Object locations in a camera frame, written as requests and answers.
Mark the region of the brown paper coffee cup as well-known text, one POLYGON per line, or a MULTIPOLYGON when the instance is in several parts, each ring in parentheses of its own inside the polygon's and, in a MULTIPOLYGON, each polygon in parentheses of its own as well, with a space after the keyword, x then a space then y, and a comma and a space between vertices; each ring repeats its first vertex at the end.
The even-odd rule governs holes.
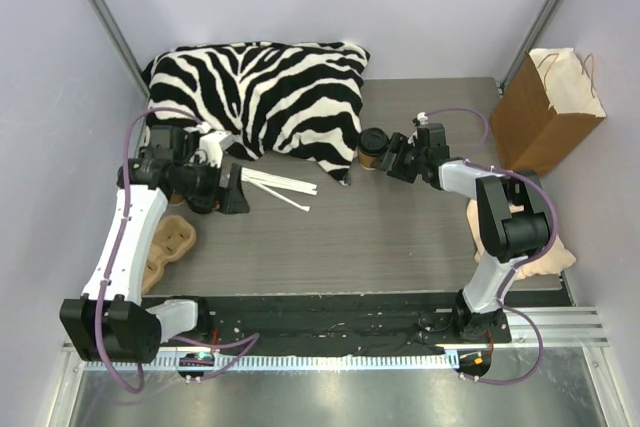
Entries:
POLYGON ((380 152, 367 152, 363 150, 358 151, 358 160, 362 168, 368 171, 376 170, 380 165, 380 158, 384 156, 384 153, 380 152))

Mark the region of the black cup lid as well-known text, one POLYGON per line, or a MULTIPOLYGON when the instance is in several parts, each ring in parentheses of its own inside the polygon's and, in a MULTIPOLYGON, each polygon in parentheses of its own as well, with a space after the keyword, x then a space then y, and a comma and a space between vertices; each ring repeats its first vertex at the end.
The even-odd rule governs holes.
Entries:
POLYGON ((358 149, 367 155, 378 156, 386 152, 389 146, 388 135, 378 127, 364 129, 358 140, 358 149))

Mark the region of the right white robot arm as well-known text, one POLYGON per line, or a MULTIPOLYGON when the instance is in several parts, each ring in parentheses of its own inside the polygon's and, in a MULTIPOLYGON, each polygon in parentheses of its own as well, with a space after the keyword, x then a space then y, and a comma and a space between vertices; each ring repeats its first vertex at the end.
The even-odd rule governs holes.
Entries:
POLYGON ((550 200, 533 172, 515 173, 453 157, 444 126, 423 123, 407 137, 395 132, 374 150, 371 166, 388 176, 474 200, 484 253, 454 302, 451 327, 465 342, 481 342, 501 323, 504 297, 517 272, 553 245, 550 200))

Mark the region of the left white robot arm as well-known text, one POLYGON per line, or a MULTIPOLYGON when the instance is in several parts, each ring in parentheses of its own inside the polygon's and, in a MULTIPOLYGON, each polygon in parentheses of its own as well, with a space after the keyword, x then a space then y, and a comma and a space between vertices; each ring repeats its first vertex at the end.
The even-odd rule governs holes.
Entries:
POLYGON ((183 197, 195 213, 245 214, 250 208, 241 185, 242 168, 232 164, 220 183, 224 152, 235 139, 204 126, 149 128, 137 154, 118 170, 116 209, 98 264, 81 295, 63 301, 59 317, 84 361, 146 364, 160 346, 180 335, 205 344, 213 322, 203 300, 170 298, 142 305, 144 270, 154 234, 172 196, 183 197))

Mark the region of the white wrapped straw upper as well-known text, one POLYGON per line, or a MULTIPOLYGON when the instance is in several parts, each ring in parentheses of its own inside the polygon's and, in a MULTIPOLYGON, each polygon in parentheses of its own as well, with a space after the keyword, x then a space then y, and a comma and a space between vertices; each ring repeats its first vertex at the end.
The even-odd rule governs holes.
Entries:
POLYGON ((317 194, 317 185, 287 177, 277 176, 252 169, 242 169, 244 181, 255 181, 270 188, 279 188, 307 195, 317 194))

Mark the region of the cardboard cup carrier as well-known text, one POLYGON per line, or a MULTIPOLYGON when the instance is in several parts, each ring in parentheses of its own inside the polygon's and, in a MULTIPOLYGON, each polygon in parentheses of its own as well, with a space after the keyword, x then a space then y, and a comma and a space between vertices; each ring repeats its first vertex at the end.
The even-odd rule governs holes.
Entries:
POLYGON ((184 257, 195 245, 195 227, 180 215, 163 217, 159 222, 143 272, 142 294, 146 295, 161 280, 168 264, 184 257))

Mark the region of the zebra print pillow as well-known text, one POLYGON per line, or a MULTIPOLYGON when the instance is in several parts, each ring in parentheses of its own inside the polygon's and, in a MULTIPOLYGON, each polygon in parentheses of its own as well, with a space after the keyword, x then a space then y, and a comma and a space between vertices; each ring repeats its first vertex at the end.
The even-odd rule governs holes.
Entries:
POLYGON ((187 131, 208 124, 231 133, 227 151, 239 159, 288 155, 348 186, 370 58, 348 41, 177 47, 141 73, 151 111, 146 123, 187 131))

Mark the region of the brown paper bag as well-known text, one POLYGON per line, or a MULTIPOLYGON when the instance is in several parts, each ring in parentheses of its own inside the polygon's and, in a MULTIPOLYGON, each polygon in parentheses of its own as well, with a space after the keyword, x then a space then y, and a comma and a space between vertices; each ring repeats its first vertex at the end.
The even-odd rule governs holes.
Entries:
POLYGON ((591 54, 572 48, 529 51, 490 116, 502 167, 543 176, 606 119, 591 54))

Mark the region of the beige folded cloth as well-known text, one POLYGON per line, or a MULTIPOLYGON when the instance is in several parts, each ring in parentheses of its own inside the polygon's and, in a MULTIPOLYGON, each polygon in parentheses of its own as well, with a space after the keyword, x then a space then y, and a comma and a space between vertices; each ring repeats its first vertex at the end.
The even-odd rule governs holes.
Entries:
MULTIPOLYGON (((480 237, 477 202, 473 199, 467 204, 466 216, 476 247, 474 259, 479 263, 485 249, 480 237)), ((536 275, 559 275, 565 269, 572 267, 576 261, 574 254, 565 247, 560 237, 557 237, 551 249, 541 258, 525 264, 516 274, 515 279, 523 280, 536 275)))

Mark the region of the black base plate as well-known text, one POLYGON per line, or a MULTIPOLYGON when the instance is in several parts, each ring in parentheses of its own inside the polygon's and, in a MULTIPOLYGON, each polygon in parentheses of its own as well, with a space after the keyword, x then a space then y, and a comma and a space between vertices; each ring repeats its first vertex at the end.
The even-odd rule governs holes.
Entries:
POLYGON ((202 297, 185 337, 216 345, 259 339, 264 356, 430 355, 447 345, 505 345, 503 312, 477 318, 454 293, 236 295, 202 297))

